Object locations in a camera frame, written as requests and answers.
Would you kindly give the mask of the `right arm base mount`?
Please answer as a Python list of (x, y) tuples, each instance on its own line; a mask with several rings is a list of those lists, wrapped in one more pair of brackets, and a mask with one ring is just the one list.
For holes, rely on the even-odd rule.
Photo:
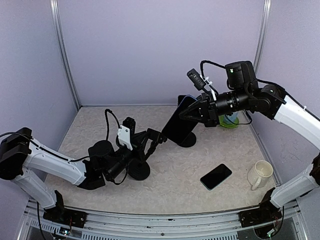
[(283, 217), (280, 208), (271, 203), (271, 195), (275, 189), (273, 187), (266, 192), (258, 208), (239, 212), (238, 215), (242, 228), (268, 223)]

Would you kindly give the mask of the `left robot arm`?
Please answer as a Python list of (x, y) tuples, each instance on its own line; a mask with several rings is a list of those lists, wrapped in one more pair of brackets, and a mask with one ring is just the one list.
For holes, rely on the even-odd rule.
[(31, 129), (23, 127), (0, 136), (0, 177), (12, 181), (28, 193), (57, 221), (70, 218), (58, 192), (49, 189), (33, 172), (34, 169), (64, 179), (85, 190), (103, 187), (106, 182), (115, 185), (117, 176), (125, 171), (133, 175), (134, 167), (150, 171), (147, 159), (157, 146), (167, 141), (159, 131), (147, 129), (132, 133), (121, 125), (116, 133), (118, 150), (108, 140), (98, 141), (88, 149), (88, 155), (74, 159), (54, 151), (32, 137)]

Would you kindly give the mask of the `blue phone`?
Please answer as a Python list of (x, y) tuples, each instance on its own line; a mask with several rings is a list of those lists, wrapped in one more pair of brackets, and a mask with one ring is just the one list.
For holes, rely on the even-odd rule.
[(186, 95), (161, 131), (165, 137), (178, 145), (185, 141), (198, 124), (194, 121), (180, 119), (179, 114), (196, 101), (195, 97)]

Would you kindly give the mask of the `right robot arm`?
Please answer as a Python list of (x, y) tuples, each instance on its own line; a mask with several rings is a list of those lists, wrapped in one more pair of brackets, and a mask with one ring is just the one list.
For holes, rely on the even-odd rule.
[[(237, 61), (222, 66), (227, 74), (229, 92), (203, 93), (197, 101), (179, 113), (182, 120), (203, 123), (207, 127), (219, 124), (219, 116), (238, 111), (261, 113), (265, 117), (286, 125), (320, 147), (320, 119), (295, 100), (282, 86), (256, 77), (253, 64)], [(276, 209), (304, 196), (320, 186), (320, 158), (317, 156), (300, 174), (286, 183), (269, 190), (256, 210), (256, 218), (266, 222)]]

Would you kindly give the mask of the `teal phone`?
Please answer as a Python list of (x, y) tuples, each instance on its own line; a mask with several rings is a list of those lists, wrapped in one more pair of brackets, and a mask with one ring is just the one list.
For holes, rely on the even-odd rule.
[(232, 171), (223, 163), (200, 178), (200, 182), (209, 190), (213, 190), (230, 177)]

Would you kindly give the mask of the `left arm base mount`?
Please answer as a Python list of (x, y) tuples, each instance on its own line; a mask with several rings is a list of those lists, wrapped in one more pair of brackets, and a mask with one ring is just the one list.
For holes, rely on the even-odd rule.
[(57, 190), (55, 190), (54, 193), (56, 197), (55, 205), (52, 208), (44, 210), (43, 218), (55, 223), (83, 229), (86, 223), (87, 213), (66, 208), (64, 206), (63, 196)]

